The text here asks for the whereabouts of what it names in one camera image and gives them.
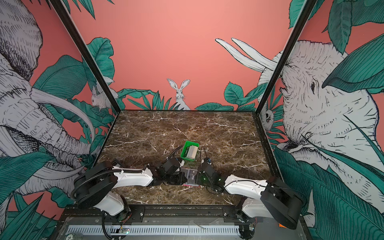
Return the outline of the green plastic tray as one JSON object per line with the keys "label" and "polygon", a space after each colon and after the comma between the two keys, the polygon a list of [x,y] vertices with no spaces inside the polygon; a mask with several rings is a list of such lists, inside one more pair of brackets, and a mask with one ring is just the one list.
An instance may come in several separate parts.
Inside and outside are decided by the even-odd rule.
{"label": "green plastic tray", "polygon": [[194,160],[190,160],[190,159],[188,159],[188,158],[186,158],[186,156],[187,156],[187,152],[188,152],[188,149],[189,149],[189,147],[190,146],[197,146],[198,147],[198,149],[199,149],[199,144],[198,143],[195,143],[195,142],[191,142],[191,141],[186,141],[186,143],[185,143],[185,145],[184,145],[184,147],[183,147],[183,150],[182,150],[182,153],[181,153],[181,158],[184,160],[184,161],[194,161]]}

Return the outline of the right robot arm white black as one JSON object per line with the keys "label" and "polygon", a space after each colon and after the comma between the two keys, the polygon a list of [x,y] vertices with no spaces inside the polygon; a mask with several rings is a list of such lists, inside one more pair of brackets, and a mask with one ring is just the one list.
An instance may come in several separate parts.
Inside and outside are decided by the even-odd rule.
{"label": "right robot arm white black", "polygon": [[216,194],[240,195],[246,199],[241,204],[239,219],[274,218],[282,226],[295,230],[299,223],[304,200],[280,178],[250,180],[235,175],[224,175],[215,170],[210,159],[205,158],[198,167],[196,183]]}

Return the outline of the stack of credit cards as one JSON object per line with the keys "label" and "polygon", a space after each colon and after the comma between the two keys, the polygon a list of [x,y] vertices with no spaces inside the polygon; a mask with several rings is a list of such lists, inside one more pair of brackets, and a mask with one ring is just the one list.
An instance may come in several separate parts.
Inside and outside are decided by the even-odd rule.
{"label": "stack of credit cards", "polygon": [[194,160],[196,158],[197,151],[198,151],[198,147],[197,146],[193,146],[193,145],[190,146],[189,149],[188,149],[186,158],[188,158],[190,160]]}

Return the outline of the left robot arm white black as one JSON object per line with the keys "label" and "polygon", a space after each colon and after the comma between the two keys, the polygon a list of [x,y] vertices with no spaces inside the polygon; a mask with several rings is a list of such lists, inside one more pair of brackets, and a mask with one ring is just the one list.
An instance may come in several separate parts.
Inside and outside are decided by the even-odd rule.
{"label": "left robot arm white black", "polygon": [[185,173],[181,171],[183,166],[184,160],[175,157],[143,169],[127,169],[102,162],[74,180],[71,199],[80,209],[94,207],[121,222],[130,218],[132,211],[125,197],[113,193],[113,189],[161,184],[181,186],[187,182]]}

